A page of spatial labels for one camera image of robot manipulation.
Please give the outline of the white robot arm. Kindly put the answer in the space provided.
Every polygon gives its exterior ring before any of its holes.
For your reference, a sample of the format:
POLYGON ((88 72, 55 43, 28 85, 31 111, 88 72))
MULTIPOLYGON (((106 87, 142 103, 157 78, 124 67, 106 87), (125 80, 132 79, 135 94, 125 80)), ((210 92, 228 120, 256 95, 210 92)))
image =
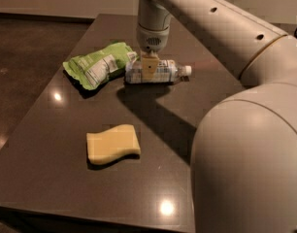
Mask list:
POLYGON ((244 86, 194 136, 196 233, 297 233, 297 39, 225 0, 140 0, 138 42, 175 17, 244 86))

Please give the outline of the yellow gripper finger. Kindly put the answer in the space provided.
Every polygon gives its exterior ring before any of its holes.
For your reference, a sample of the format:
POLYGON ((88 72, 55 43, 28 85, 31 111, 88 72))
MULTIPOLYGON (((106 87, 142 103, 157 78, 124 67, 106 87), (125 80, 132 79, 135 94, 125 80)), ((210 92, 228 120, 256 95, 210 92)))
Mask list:
POLYGON ((159 63, 158 54, 155 52, 141 52, 142 78, 151 81, 159 63))

